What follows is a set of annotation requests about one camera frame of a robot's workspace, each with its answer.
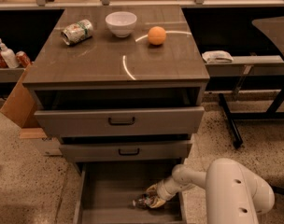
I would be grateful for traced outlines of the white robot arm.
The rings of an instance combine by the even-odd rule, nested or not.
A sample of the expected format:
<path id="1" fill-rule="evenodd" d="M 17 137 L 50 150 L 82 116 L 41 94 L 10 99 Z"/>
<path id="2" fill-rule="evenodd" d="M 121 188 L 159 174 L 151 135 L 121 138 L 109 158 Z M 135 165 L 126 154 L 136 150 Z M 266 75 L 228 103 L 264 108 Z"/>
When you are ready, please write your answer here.
<path id="1" fill-rule="evenodd" d="M 258 216 L 275 204 L 275 194 L 263 178 L 237 161 L 220 158 L 205 172 L 176 165 L 169 177 L 147 189 L 146 206 L 161 207 L 191 186 L 206 192 L 207 224 L 259 224 Z"/>

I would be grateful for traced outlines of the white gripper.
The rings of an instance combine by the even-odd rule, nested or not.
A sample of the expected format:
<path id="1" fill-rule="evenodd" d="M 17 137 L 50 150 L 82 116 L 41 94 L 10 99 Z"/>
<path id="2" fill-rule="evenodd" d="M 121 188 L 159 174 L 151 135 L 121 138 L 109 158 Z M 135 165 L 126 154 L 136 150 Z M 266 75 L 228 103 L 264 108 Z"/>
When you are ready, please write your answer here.
<path id="1" fill-rule="evenodd" d="M 158 196 L 150 198 L 149 207 L 152 209 L 162 207 L 165 201 L 170 201 L 177 193 L 193 187 L 193 183 L 184 183 L 172 176 L 161 180 L 147 188 L 146 193 L 156 193 Z"/>

